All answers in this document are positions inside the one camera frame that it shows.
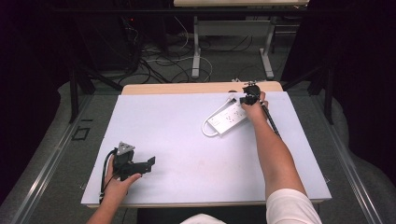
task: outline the person's left hand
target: person's left hand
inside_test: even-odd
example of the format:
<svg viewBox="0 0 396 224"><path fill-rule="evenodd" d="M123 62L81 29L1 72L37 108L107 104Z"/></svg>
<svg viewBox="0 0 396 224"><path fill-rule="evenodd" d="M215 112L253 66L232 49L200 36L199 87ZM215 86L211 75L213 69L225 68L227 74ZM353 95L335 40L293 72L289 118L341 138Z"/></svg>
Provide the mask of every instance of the person's left hand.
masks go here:
<svg viewBox="0 0 396 224"><path fill-rule="evenodd" d="M125 198L125 195L128 192L128 188L131 187L131 185L142 175L134 174L123 181L119 181L118 179L116 179L118 178L117 176L113 176L113 161L114 155L111 155L105 177L104 186L107 185L107 187L105 189L105 197L103 199L103 203L110 203L111 205L119 206L122 200Z"/></svg>

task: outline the electrical outlet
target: electrical outlet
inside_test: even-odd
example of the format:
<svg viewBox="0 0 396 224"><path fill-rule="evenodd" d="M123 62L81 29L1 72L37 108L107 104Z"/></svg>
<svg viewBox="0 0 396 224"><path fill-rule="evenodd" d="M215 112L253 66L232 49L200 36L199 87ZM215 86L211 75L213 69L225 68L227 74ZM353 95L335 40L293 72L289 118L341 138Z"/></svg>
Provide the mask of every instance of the electrical outlet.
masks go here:
<svg viewBox="0 0 396 224"><path fill-rule="evenodd" d="M233 126L246 118L245 110L239 102L235 102L207 122L219 133L224 134Z"/></svg>

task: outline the person's right hand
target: person's right hand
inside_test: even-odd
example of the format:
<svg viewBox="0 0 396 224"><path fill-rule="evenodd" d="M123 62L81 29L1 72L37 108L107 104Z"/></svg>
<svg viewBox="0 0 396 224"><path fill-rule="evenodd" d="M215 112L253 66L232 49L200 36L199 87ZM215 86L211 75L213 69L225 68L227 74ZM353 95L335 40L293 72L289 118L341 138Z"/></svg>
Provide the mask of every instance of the person's right hand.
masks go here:
<svg viewBox="0 0 396 224"><path fill-rule="evenodd" d="M263 91L261 92L260 99L262 100L262 102L265 103L265 106L268 107L268 102L265 101L265 92ZM260 101L257 101L254 105L247 105L243 103L242 108L246 111L247 117L252 122L259 120L267 120L267 117L264 113L264 110L262 109L262 105L260 104Z"/></svg>

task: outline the white t-shirt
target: white t-shirt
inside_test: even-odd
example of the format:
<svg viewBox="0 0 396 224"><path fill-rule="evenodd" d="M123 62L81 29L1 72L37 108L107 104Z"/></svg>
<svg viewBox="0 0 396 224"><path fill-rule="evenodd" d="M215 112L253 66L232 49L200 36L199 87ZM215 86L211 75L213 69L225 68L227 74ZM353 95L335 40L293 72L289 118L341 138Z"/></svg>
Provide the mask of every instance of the white t-shirt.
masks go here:
<svg viewBox="0 0 396 224"><path fill-rule="evenodd" d="M267 199L267 223L321 223L318 213L309 199L295 189L279 189ZM225 224L224 222L199 214L184 220L181 224Z"/></svg>

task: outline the white tabletop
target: white tabletop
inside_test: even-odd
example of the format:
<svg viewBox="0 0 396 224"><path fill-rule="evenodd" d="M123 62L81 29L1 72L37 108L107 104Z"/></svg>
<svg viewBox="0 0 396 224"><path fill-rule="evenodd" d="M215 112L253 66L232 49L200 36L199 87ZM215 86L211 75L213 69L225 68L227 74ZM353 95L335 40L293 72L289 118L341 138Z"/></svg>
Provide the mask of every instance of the white tabletop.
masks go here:
<svg viewBox="0 0 396 224"><path fill-rule="evenodd" d="M223 136L209 138L201 132L202 122L229 95L119 96L81 203L98 205L104 159L122 141L136 147L135 162L156 157L151 173L144 174L131 186L123 201L125 206L264 204L265 183L250 122L247 120ZM267 100L308 198L313 202L330 199L332 196L288 94L267 92Z"/></svg>
<svg viewBox="0 0 396 224"><path fill-rule="evenodd" d="M175 0L176 7L302 6L309 0Z"/></svg>

